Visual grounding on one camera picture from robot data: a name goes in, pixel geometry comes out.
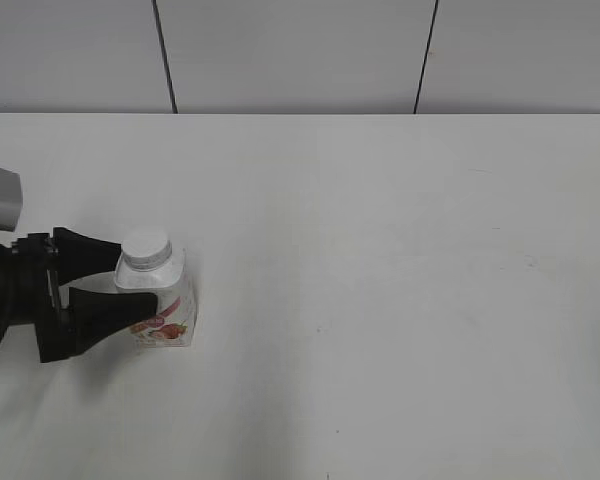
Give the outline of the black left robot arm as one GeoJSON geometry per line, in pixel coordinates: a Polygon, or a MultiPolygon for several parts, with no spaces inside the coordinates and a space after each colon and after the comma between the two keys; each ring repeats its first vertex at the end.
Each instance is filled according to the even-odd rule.
{"type": "Polygon", "coordinates": [[[100,293],[60,288],[115,270],[117,243],[56,227],[0,245],[0,344],[11,326],[34,326],[39,359],[50,363],[85,353],[109,336],[153,317],[158,298],[149,292],[100,293]]]}

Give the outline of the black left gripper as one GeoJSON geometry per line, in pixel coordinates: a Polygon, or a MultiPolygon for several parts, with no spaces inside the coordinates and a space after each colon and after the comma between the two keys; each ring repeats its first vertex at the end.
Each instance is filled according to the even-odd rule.
{"type": "Polygon", "coordinates": [[[114,271],[121,251],[119,243],[64,227],[55,227],[52,238],[34,233],[12,244],[15,319],[34,326],[42,363],[81,355],[156,315],[158,298],[149,292],[102,293],[70,287],[67,310],[62,307],[59,284],[114,271]]]}

